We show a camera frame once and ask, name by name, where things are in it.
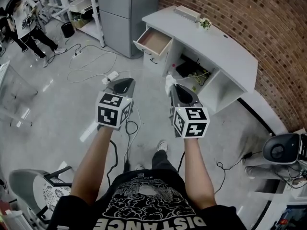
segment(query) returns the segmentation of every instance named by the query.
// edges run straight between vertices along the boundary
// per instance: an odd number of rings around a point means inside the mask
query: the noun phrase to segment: black trash can
[[[67,22],[62,25],[61,29],[65,38],[69,38],[75,33],[75,30],[70,22]]]

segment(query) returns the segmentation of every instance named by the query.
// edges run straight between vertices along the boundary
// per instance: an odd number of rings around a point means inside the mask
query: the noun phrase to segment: drawer handle
[[[145,53],[145,54],[148,54],[146,51],[145,51],[145,49],[142,49],[142,51]],[[152,54],[150,53],[150,54],[148,54],[149,56],[151,56]]]
[[[151,61],[152,63],[158,65],[158,63],[155,63],[153,60],[154,60],[154,58],[151,58],[151,59],[150,59],[150,61]]]

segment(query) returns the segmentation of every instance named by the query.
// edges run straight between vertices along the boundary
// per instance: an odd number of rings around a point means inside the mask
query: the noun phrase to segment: desk cabinet
[[[198,24],[174,13],[175,6],[143,18],[147,30],[134,43],[144,52],[144,67],[160,76],[172,74],[179,84],[193,90],[211,115],[221,111],[245,92],[253,92],[257,60],[230,36],[212,26],[207,32]],[[183,79],[173,69],[184,61],[185,51],[195,54],[195,61],[211,75],[200,86],[195,78]]]

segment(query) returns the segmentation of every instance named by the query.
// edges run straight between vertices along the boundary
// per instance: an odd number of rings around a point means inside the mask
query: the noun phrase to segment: open drawer
[[[133,42],[145,54],[160,59],[168,52],[172,38],[149,27],[137,41]]]

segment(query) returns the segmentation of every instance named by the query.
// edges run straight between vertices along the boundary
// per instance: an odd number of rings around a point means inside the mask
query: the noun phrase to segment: small plant
[[[201,24],[201,27],[205,29],[209,29],[212,26],[211,21],[207,18],[200,19],[200,24]]]

